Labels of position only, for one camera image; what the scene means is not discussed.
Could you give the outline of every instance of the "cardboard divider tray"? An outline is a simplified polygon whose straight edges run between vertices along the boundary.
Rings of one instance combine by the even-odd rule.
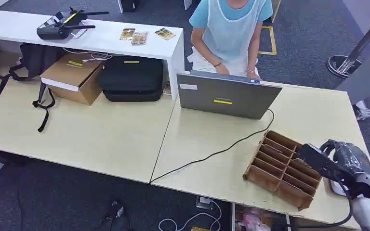
[[[321,176],[296,158],[301,146],[275,131],[266,132],[243,178],[257,183],[299,210],[308,208]]]

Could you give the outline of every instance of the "light blue t-shirt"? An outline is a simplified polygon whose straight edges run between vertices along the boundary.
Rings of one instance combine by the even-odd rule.
[[[206,26],[208,25],[208,1],[209,0],[201,0],[198,7],[195,9],[195,12],[189,19],[189,23],[193,27],[206,28]],[[246,4],[240,9],[233,9],[227,4],[226,0],[219,0],[219,4],[226,18],[230,20],[237,20],[249,13],[254,1],[255,0],[248,0]],[[258,10],[258,12],[260,12],[259,18],[257,19],[258,22],[264,21],[272,16],[273,9],[271,0],[265,0],[263,8],[261,10]]]

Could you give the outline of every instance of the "white apron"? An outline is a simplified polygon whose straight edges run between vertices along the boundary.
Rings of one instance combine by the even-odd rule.
[[[208,26],[202,41],[208,49],[227,67],[234,76],[246,76],[248,66],[248,48],[259,12],[265,0],[255,0],[251,10],[242,18],[230,20],[225,17],[219,0],[209,0]],[[216,72],[216,69],[199,52],[192,47],[193,53],[188,56],[192,69]]]

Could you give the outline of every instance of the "gray carpet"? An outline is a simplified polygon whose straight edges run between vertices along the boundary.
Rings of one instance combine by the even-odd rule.
[[[138,12],[125,14],[118,13],[114,0],[81,0],[77,3],[72,0],[10,0],[0,9],[54,14],[69,5],[88,11],[110,11],[110,15],[96,16],[96,19],[182,27],[185,31],[185,54],[190,55],[191,26],[188,18],[195,5],[184,11],[181,0],[143,0]],[[325,61],[335,54],[348,54],[363,36],[344,4],[336,0],[283,0],[273,26],[277,55],[259,55],[261,77],[274,82],[327,89],[335,88],[342,80],[329,73]],[[189,70],[190,64],[186,62],[185,68]],[[370,98],[366,103],[370,107]],[[370,119],[361,121],[359,125],[370,152]],[[88,230],[99,221],[105,203],[112,196],[121,196],[130,203],[128,208],[135,211],[130,215],[138,222],[139,230],[155,230],[158,221],[168,216],[167,210],[170,209],[179,223],[194,212],[193,205],[190,205],[194,197],[189,194],[70,167],[33,162],[22,169],[8,167],[0,173],[0,230],[19,230],[15,182],[19,182],[23,198],[24,230]],[[137,204],[132,201],[137,196],[148,196],[147,200],[154,203]],[[160,206],[159,203],[166,198],[175,199]],[[157,214],[152,214],[148,209],[150,206],[167,210],[160,209]]]

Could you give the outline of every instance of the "bracelet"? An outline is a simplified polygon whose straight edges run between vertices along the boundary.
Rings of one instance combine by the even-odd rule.
[[[213,67],[220,66],[221,64],[222,64],[222,62],[219,62],[218,64],[214,65]]]

